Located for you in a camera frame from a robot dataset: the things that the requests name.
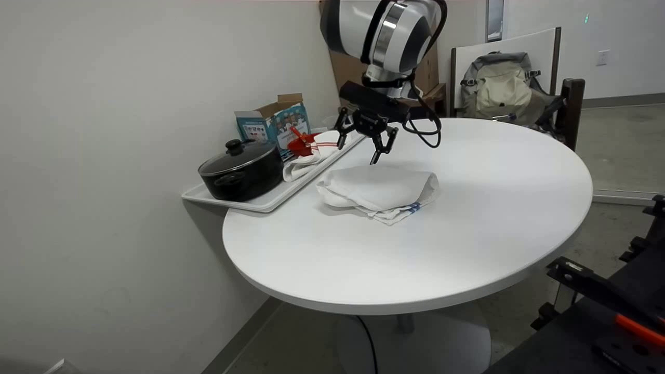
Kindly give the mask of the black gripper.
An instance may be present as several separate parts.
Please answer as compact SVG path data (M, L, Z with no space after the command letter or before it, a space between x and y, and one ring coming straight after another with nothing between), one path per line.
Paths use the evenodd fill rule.
M366 136L373 136L375 154L371 157L371 163L376 163L382 154L389 154L393 150L397 126L387 126L387 122L381 116L375 116L364 111L355 111L349 115L347 111L341 111L336 120L336 131L340 132L337 147L345 147L345 139L352 131L358 131Z

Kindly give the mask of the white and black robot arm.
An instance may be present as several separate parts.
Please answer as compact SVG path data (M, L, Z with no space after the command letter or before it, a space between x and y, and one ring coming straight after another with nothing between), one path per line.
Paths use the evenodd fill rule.
M337 147L352 131L373 139L373 163L393 150L397 125L428 147L444 142L442 116L424 101L417 68L448 22L448 0L321 0L321 34L332 52L366 67L345 80L336 120Z

